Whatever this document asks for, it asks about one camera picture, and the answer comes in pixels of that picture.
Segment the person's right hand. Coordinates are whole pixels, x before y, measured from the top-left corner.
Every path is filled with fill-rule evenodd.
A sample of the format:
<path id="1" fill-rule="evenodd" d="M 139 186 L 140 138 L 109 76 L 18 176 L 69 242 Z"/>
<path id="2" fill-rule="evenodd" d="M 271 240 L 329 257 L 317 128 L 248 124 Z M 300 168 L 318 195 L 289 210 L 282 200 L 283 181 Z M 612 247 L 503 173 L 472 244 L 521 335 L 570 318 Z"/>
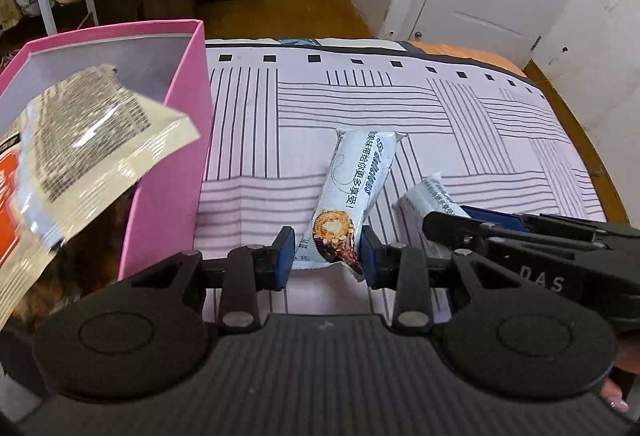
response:
<path id="1" fill-rule="evenodd" d="M 614 410 L 626 414 L 629 404 L 626 401 L 632 382 L 639 375 L 639 339 L 625 338 L 618 342 L 614 368 L 604 382 L 600 396 Z"/>

